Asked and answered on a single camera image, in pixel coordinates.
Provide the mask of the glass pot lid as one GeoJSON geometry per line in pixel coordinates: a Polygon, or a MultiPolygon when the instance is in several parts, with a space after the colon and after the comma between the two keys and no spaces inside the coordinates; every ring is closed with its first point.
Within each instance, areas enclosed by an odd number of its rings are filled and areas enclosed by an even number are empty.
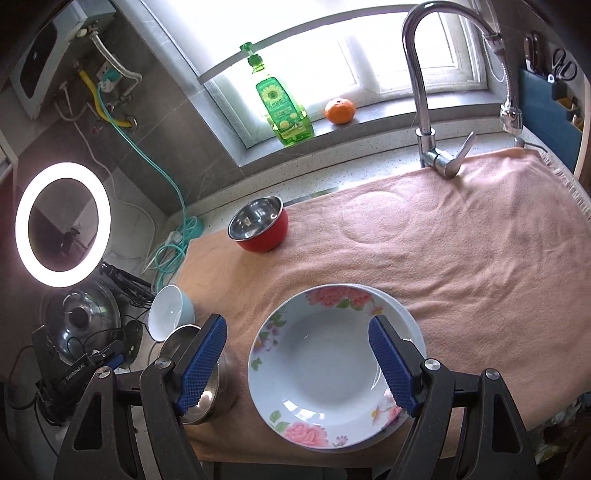
{"type": "Polygon", "coordinates": [[[61,360],[68,365],[83,354],[104,349],[121,328],[119,307],[111,290],[92,280],[46,296],[41,320],[61,360]]]}

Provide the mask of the blue knife holder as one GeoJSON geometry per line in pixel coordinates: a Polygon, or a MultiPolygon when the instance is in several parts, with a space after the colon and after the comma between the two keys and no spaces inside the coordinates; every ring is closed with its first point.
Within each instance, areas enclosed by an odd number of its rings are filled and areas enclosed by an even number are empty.
{"type": "Polygon", "coordinates": [[[523,123],[573,172],[582,132],[567,119],[567,109],[552,98],[545,79],[519,70],[519,105],[523,123]]]}

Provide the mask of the pink orange towel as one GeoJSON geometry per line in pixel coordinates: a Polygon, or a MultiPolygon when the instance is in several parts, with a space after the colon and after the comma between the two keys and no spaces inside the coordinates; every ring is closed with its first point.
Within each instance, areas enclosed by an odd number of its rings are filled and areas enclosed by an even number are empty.
{"type": "Polygon", "coordinates": [[[266,317],[317,285],[356,283],[397,298],[430,355],[503,376],[528,429],[590,388],[590,214],[537,152],[469,158],[291,206],[266,254],[222,231],[190,243],[177,282],[198,314],[228,321],[240,375],[266,317]]]}

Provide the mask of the black tripod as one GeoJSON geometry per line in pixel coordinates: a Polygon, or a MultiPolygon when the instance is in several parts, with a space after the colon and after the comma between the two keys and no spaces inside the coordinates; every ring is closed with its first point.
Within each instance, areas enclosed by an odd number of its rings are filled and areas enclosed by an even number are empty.
{"type": "Polygon", "coordinates": [[[133,307],[151,307],[155,295],[152,293],[151,284],[146,280],[119,269],[106,261],[100,263],[99,273],[109,278],[133,307]]]}

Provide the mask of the black scissors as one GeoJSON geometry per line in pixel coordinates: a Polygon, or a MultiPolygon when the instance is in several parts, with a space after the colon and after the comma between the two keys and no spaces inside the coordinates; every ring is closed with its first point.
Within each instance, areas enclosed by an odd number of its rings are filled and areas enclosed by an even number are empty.
{"type": "Polygon", "coordinates": [[[578,73],[577,65],[567,59],[566,51],[563,48],[556,48],[552,55],[551,82],[572,81],[578,73]]]}

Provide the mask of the green dish soap bottle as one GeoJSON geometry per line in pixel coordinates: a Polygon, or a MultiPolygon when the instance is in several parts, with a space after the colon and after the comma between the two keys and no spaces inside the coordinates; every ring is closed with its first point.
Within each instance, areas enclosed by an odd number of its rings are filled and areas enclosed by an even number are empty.
{"type": "Polygon", "coordinates": [[[239,47],[246,54],[246,61],[252,68],[256,94],[266,110],[266,121],[276,138],[284,147],[294,146],[315,137],[314,127],[307,111],[294,101],[290,93],[276,76],[270,74],[263,58],[252,49],[252,42],[239,47]]]}

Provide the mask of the white plate pink flowers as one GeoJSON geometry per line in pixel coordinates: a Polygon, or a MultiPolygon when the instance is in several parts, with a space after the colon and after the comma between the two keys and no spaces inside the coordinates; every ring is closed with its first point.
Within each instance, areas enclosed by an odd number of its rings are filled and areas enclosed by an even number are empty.
{"type": "MultiPolygon", "coordinates": [[[[427,348],[418,323],[405,306],[394,299],[388,293],[370,286],[356,284],[356,287],[365,289],[372,295],[372,308],[370,313],[373,316],[385,315],[398,335],[408,342],[412,342],[421,352],[424,358],[427,357],[427,348]]],[[[380,369],[376,367],[376,375],[372,388],[381,393],[379,402],[370,411],[372,428],[375,435],[372,440],[387,438],[396,431],[408,418],[408,414],[397,404],[394,395],[385,380],[380,369]]]]}

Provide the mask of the red steel bowl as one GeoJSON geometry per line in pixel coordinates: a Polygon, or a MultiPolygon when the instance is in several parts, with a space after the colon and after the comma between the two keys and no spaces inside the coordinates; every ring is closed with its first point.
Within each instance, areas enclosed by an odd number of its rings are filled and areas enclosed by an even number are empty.
{"type": "Polygon", "coordinates": [[[250,201],[228,223],[228,237],[245,251],[266,253],[287,238],[288,215],[280,197],[250,201]]]}

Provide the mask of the light blue ceramic bowl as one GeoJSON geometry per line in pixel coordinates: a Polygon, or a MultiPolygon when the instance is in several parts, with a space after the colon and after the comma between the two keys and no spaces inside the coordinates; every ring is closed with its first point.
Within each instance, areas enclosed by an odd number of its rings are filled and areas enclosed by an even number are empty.
{"type": "Polygon", "coordinates": [[[178,327],[193,324],[195,311],[190,299],[176,285],[163,287],[148,311],[147,328],[156,342],[163,342],[178,327]]]}

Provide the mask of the orange tangerine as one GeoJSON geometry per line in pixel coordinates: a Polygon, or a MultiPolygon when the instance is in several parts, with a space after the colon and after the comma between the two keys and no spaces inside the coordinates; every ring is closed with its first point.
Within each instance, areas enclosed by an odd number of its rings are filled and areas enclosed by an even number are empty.
{"type": "Polygon", "coordinates": [[[355,118],[356,105],[346,98],[334,98],[325,104],[324,114],[332,125],[346,125],[355,118]]]}

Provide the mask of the deep plate pink roses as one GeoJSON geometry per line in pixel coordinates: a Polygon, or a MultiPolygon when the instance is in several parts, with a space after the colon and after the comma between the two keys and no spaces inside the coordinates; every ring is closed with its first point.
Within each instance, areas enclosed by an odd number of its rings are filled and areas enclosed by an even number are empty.
{"type": "Polygon", "coordinates": [[[249,352],[249,394],[274,433],[304,449],[360,450],[372,440],[379,366],[369,343],[372,295],[356,284],[317,286],[283,302],[249,352]]]}

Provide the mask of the white water heater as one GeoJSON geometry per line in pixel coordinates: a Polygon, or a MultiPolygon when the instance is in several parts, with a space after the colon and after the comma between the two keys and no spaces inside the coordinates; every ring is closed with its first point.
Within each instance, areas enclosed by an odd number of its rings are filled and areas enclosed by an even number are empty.
{"type": "Polygon", "coordinates": [[[114,14],[108,1],[72,1],[40,30],[10,74],[14,93],[30,119],[39,116],[72,75],[74,64],[93,49],[88,34],[104,31],[114,14]]]}

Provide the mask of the white power strip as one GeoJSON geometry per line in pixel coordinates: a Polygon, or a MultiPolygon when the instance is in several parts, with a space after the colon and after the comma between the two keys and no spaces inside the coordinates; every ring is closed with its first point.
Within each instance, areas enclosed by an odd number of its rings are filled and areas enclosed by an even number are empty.
{"type": "Polygon", "coordinates": [[[192,239],[199,238],[204,233],[204,222],[190,216],[184,219],[166,238],[166,242],[179,247],[187,245],[192,239]]]}

